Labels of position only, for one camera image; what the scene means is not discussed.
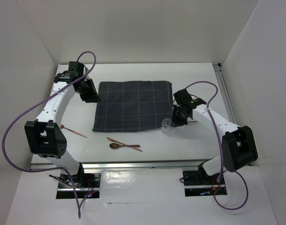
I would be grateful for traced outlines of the clear plastic cup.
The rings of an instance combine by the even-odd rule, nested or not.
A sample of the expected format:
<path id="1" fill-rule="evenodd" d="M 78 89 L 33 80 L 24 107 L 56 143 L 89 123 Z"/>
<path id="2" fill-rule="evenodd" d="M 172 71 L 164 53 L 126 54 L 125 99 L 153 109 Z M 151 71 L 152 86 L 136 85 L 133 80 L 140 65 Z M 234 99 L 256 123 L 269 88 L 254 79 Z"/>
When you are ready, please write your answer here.
<path id="1" fill-rule="evenodd" d="M 170 118 L 165 118 L 162 123 L 161 123 L 161 131 L 166 134 L 169 135 L 172 131 L 172 119 Z"/>

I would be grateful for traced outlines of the dark grey checked cloth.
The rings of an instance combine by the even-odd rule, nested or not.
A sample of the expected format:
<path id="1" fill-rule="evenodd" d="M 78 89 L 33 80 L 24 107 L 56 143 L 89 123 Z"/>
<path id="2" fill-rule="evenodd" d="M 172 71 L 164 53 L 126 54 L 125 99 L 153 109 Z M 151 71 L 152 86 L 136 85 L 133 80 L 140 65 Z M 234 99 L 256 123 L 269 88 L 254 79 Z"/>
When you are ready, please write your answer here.
<path id="1" fill-rule="evenodd" d="M 141 132 L 158 129 L 173 111 L 169 81 L 101 82 L 94 132 Z"/>

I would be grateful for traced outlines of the copper fork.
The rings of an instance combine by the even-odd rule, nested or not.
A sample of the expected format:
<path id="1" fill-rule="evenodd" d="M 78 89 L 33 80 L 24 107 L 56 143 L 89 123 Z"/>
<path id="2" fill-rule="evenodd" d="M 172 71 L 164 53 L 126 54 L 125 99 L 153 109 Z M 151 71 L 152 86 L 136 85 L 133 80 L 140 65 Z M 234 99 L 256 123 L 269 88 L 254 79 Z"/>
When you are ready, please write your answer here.
<path id="1" fill-rule="evenodd" d="M 69 128 L 65 127 L 63 124 L 60 125 L 60 129 L 66 129 L 66 130 L 68 130 L 68 131 L 70 131 L 70 132 L 72 132 L 72 133 L 74 133 L 76 135 L 79 135 L 81 137 L 87 138 L 87 136 L 85 136 L 85 135 L 83 135 L 83 134 L 81 134 L 79 132 L 76 132 L 76 131 L 74 131 L 72 129 L 69 129 Z"/>

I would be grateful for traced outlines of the patterned glass plate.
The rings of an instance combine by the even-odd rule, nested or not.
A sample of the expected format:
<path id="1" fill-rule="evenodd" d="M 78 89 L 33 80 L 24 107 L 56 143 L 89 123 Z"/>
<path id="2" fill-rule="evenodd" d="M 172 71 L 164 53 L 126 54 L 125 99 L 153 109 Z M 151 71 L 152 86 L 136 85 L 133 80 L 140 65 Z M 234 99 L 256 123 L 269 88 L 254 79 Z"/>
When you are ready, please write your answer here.
<path id="1" fill-rule="evenodd" d="M 186 90 L 180 90 L 175 92 L 173 95 L 177 106 L 190 106 L 193 107 L 193 110 L 195 110 L 200 105 L 206 105 L 204 100 L 195 96 L 192 97 L 192 95 L 189 94 Z"/>

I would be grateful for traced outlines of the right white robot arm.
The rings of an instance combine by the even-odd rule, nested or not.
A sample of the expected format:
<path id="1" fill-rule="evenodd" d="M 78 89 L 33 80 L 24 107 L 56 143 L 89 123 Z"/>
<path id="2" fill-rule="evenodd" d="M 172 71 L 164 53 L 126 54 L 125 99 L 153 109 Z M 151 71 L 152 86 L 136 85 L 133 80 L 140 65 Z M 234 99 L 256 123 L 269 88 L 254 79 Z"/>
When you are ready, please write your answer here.
<path id="1" fill-rule="evenodd" d="M 225 171 L 235 172 L 258 159 L 253 132 L 250 127 L 240 127 L 213 109 L 200 98 L 193 99 L 186 89 L 174 93 L 176 105 L 173 108 L 171 126 L 187 125 L 193 119 L 216 133 L 220 155 L 200 165 L 197 173 L 199 182 L 209 183 L 214 175 L 222 180 Z"/>

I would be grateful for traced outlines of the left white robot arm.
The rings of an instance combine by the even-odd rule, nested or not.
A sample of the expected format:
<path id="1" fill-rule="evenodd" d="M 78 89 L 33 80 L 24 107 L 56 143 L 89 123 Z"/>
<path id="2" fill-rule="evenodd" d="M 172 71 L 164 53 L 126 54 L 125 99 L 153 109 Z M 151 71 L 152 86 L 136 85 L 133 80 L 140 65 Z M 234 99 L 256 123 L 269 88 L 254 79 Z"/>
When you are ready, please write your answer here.
<path id="1" fill-rule="evenodd" d="M 24 126 L 31 153 L 64 168 L 65 177 L 69 175 L 68 180 L 75 187 L 82 186 L 89 176 L 68 152 L 60 125 L 66 107 L 76 93 L 85 103 L 100 102 L 93 80 L 84 75 L 86 70 L 80 62 L 69 62 L 68 70 L 55 76 L 51 90 L 55 96 L 47 101 L 34 121 L 27 121 Z"/>

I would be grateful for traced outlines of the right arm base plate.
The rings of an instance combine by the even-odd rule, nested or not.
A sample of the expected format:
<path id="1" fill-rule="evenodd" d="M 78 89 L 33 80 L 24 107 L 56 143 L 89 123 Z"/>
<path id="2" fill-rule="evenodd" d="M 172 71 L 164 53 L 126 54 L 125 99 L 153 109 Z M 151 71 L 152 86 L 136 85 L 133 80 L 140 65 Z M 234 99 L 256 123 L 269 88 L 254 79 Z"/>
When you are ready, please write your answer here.
<path id="1" fill-rule="evenodd" d="M 219 174 L 208 176 L 200 171 L 183 171 L 183 177 L 179 179 L 184 185 L 185 197 L 227 195 L 225 181 L 222 178 L 217 181 Z"/>

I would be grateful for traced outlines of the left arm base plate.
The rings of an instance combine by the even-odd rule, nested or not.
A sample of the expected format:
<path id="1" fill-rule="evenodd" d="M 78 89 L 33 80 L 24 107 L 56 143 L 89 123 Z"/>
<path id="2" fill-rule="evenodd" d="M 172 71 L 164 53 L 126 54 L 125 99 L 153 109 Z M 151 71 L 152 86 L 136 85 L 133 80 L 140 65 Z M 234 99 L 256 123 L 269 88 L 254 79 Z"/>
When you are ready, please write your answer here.
<path id="1" fill-rule="evenodd" d="M 56 199 L 74 199 L 72 183 L 67 174 L 60 174 L 58 177 L 53 177 L 58 181 Z M 83 199 L 87 196 L 88 199 L 97 199 L 100 197 L 100 181 L 101 173 L 85 173 L 81 181 L 76 176 L 73 176 L 77 197 Z"/>

